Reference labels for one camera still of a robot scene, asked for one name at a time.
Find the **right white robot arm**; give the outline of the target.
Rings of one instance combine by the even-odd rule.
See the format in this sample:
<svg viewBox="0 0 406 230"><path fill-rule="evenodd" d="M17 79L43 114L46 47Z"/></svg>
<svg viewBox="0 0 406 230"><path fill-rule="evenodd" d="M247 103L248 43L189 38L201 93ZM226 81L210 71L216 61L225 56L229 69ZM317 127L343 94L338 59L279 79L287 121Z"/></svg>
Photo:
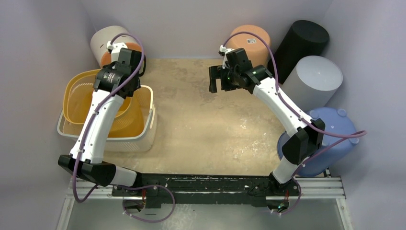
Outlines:
<svg viewBox="0 0 406 230"><path fill-rule="evenodd" d="M287 190L299 166L321 147L323 134L318 130L324 130L325 123L301 111L263 65L252 66L245 49L221 45L219 54L223 63L209 67L209 92L217 92L216 80L220 80L223 91L247 90L267 105L289 136L282 147L283 157L279 165L269 175L268 188L273 194L280 195Z"/></svg>

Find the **orange capybara bin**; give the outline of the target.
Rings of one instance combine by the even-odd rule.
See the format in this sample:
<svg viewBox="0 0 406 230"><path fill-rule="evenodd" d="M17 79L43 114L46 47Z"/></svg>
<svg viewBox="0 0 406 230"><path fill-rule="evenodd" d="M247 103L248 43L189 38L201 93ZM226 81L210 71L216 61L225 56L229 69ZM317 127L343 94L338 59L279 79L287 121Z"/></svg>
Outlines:
<svg viewBox="0 0 406 230"><path fill-rule="evenodd" d="M269 34L261 27L255 25L241 25L235 28L231 35L237 32L251 32L258 35L268 46L271 46L271 39ZM265 45L255 36L249 34L239 34L232 37L226 44L226 48L243 48L246 51L248 59L251 61L252 66L258 65L267 66L269 61L269 51Z"/></svg>

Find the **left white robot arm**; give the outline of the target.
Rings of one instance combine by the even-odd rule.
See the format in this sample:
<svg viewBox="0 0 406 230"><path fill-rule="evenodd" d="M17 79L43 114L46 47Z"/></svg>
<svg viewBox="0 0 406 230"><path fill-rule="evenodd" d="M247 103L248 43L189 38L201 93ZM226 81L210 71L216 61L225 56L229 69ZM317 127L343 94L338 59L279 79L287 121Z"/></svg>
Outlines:
<svg viewBox="0 0 406 230"><path fill-rule="evenodd" d="M121 48L118 59L96 73L92 101L83 129L68 155L60 155L58 165L72 174L74 197L77 179L95 186L117 185L131 196L142 192L137 173L104 162L104 148L112 124L124 100L141 87L138 73L145 59L144 51Z"/></svg>

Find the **black plastic bin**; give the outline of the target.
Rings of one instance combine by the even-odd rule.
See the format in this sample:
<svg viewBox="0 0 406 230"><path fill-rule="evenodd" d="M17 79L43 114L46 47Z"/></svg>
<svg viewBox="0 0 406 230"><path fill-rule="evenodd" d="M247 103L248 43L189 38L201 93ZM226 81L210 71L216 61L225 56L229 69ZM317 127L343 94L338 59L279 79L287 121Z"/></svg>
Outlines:
<svg viewBox="0 0 406 230"><path fill-rule="evenodd" d="M279 84L284 84L300 59L321 55L329 41L328 31L319 24L295 21L273 54Z"/></svg>

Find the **blue plastic bucket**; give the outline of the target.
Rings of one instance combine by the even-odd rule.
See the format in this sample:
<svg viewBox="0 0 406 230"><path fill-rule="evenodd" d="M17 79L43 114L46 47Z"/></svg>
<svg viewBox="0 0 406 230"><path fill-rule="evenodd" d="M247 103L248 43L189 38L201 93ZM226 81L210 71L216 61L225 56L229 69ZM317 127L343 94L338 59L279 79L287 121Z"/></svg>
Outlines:
<svg viewBox="0 0 406 230"><path fill-rule="evenodd" d="M299 121L292 112L289 114L291 117L286 115L282 119L282 125L286 131L281 135L277 145L277 153L281 161L273 171L279 182L287 182L296 169L299 170L300 176L313 177L321 174L326 168L350 153L360 141L359 138L349 138L339 142L341 138L324 135L319 150L307 159L304 167L299 167L290 163L283 156L282 145L287 143L288 138L296 134L299 127L306 127L306 123ZM343 109L322 107L313 109L308 114L307 118L314 120L320 118L326 125L326 132L338 135L351 135L356 132L353 122Z"/></svg>

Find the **grey plastic bin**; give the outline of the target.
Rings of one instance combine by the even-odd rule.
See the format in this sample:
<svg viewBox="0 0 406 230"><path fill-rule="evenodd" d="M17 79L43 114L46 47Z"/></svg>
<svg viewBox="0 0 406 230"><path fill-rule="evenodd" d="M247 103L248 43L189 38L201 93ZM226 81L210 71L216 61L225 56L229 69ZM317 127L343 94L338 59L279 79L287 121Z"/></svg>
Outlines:
<svg viewBox="0 0 406 230"><path fill-rule="evenodd" d="M282 84L285 94L304 112L324 107L342 85L343 74L331 60L306 56Z"/></svg>

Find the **yellow mesh basket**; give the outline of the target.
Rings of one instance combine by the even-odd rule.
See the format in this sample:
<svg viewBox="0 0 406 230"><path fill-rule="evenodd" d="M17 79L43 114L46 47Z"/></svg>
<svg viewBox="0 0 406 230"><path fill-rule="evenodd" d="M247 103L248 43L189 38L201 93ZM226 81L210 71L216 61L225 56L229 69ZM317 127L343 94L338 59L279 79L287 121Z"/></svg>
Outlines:
<svg viewBox="0 0 406 230"><path fill-rule="evenodd" d="M93 93L95 76L99 69L89 70L73 77L65 90L63 114L73 127L78 128L74 133L80 134L88 115ZM126 97L119 108L108 137L130 138L140 135L144 130L144 117L139 100L134 95Z"/></svg>

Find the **white mesh basket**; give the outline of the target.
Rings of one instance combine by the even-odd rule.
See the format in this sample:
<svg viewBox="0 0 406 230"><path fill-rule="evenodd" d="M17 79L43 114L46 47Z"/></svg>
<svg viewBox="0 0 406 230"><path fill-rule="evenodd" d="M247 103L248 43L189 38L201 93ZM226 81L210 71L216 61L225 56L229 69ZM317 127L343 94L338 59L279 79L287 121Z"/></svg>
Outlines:
<svg viewBox="0 0 406 230"><path fill-rule="evenodd" d="M158 115L153 100L153 90L149 86L142 85L140 89L134 92L134 95L139 100L144 117L145 127L143 132L136 137L130 138L108 137L104 147L105 151L145 152L150 150L153 146L158 122ZM65 119L62 112L58 121L58 133L73 141L77 141L79 134L76 135L74 132L78 130L78 128L73 127L73 125Z"/></svg>

